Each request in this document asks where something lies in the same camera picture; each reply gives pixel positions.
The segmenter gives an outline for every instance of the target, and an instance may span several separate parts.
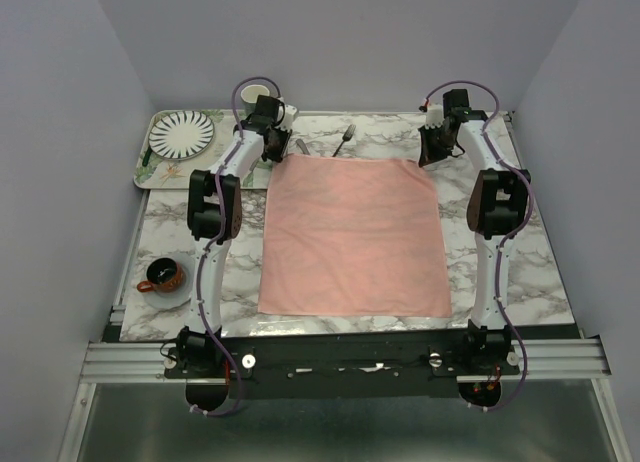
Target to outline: mug handle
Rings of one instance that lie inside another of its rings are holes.
[[[148,280],[143,280],[138,285],[136,285],[136,289],[138,292],[151,292],[153,289],[153,285]]]

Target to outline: gray wall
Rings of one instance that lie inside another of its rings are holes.
[[[313,110],[416,110],[461,77],[514,109],[577,1],[100,0],[159,108],[228,107],[269,75]]]
[[[571,306],[599,333],[640,458],[640,0],[581,0],[518,107]]]
[[[97,0],[0,0],[0,460],[55,460],[152,106]]]

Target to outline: striped plate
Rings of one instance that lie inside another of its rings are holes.
[[[202,112],[165,115],[149,133],[149,147],[160,157],[183,160],[202,152],[213,140],[213,122]]]

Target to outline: brown mug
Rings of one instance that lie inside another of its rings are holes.
[[[175,260],[169,257],[154,260],[147,268],[147,280],[140,282],[138,292],[173,292],[184,281],[184,270]]]

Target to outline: cup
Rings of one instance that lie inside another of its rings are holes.
[[[242,89],[240,98],[242,99],[242,105],[244,105],[245,117],[256,110],[256,102],[258,102],[259,95],[269,94],[269,89],[264,85],[247,85]]]
[[[154,260],[147,268],[147,280],[140,282],[138,292],[169,293],[177,290],[184,281],[184,270],[169,257]]]

